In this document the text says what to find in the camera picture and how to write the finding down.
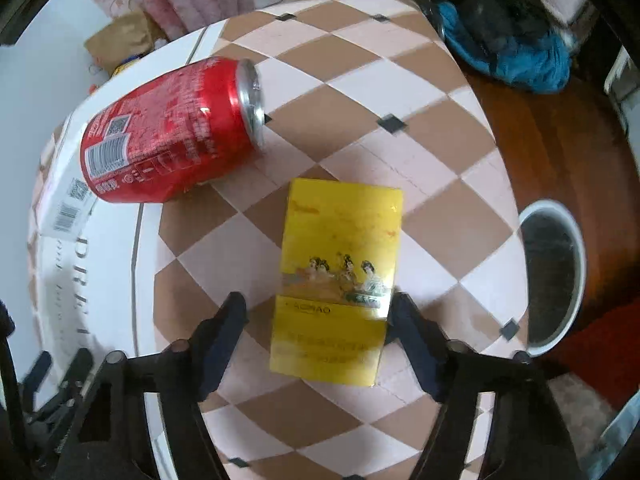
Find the yellow cigarette box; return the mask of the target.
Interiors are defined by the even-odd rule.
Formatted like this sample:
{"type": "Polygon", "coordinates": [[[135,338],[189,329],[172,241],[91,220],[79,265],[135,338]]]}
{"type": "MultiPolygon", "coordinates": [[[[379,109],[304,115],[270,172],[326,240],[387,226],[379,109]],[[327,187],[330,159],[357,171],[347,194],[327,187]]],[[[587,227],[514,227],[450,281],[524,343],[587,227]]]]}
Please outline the yellow cigarette box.
{"type": "Polygon", "coordinates": [[[404,196],[399,188],[298,178],[288,191],[270,368],[371,387],[386,337],[404,196]]]}

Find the red soda can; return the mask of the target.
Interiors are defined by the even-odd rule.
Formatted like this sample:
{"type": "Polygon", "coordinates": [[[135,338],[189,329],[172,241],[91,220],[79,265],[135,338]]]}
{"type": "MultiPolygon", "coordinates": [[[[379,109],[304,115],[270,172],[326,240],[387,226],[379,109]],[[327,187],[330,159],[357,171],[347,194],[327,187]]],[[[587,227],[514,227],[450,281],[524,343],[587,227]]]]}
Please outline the red soda can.
{"type": "Polygon", "coordinates": [[[163,203],[228,174],[264,144],[262,85],[247,58],[214,56],[163,74],[88,122],[79,161],[110,203],[163,203]]]}

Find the white round trash bin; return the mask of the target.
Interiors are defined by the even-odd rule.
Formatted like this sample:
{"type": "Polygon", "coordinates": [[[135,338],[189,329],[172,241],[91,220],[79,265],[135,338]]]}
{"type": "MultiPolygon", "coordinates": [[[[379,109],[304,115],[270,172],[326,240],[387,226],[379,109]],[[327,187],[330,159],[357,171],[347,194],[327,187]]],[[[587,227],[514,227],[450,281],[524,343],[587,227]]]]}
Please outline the white round trash bin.
{"type": "Polygon", "coordinates": [[[531,356],[552,350],[572,328],[584,299],[587,255],[582,231],[556,200],[537,200],[520,213],[528,287],[531,356]]]}

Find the red blanket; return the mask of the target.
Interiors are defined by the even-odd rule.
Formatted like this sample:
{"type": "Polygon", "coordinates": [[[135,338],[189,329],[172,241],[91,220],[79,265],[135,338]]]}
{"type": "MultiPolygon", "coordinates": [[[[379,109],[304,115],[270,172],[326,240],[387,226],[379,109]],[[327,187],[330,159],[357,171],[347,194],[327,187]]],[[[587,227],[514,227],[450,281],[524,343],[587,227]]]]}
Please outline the red blanket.
{"type": "Polygon", "coordinates": [[[540,362],[573,373],[620,410],[639,389],[639,315],[636,298],[568,335],[540,362]]]}

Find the checkered tablecloth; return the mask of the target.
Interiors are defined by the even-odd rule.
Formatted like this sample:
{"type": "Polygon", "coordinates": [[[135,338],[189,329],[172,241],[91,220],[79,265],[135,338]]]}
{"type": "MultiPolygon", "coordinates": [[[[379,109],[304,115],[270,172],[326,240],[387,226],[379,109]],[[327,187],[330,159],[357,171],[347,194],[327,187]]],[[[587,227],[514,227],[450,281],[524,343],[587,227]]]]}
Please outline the checkered tablecloth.
{"type": "Polygon", "coordinates": [[[491,356],[527,335],[527,278],[506,166],[458,64],[409,0],[307,0],[191,32],[114,76],[78,105],[44,151],[38,202],[77,158],[82,129],[140,84],[213,55],[252,60],[264,85],[265,147],[222,179],[166,204],[96,202],[78,240],[29,234],[34,323],[61,376],[79,348],[140,356],[190,335],[228,292],[248,324],[207,429],[233,479],[405,479],[436,413],[397,342],[370,387],[270,370],[283,285],[334,298],[381,285],[362,247],[360,205],[323,216],[303,255],[283,259],[296,178],[398,188],[396,286],[446,334],[491,356]]]}

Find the brown paper bag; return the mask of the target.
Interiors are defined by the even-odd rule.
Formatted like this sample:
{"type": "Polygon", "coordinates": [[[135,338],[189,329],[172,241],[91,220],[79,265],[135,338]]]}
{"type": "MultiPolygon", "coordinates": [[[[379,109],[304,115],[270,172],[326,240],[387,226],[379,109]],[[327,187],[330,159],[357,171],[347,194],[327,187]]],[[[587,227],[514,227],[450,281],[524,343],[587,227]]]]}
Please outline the brown paper bag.
{"type": "Polygon", "coordinates": [[[166,42],[163,29],[149,14],[134,11],[114,18],[88,38],[84,46],[96,65],[111,75],[118,66],[150,53],[157,44],[166,42]]]}

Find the blue and black clothes pile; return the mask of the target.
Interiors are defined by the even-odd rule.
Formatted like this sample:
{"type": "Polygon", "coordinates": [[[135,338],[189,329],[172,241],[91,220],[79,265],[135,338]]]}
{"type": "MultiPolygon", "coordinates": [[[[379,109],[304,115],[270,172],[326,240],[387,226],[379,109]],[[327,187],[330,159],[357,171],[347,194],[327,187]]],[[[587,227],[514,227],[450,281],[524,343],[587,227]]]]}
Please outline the blue and black clothes pile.
{"type": "Polygon", "coordinates": [[[413,0],[460,60],[511,87],[549,94],[570,79],[570,50],[526,0],[413,0]]]}

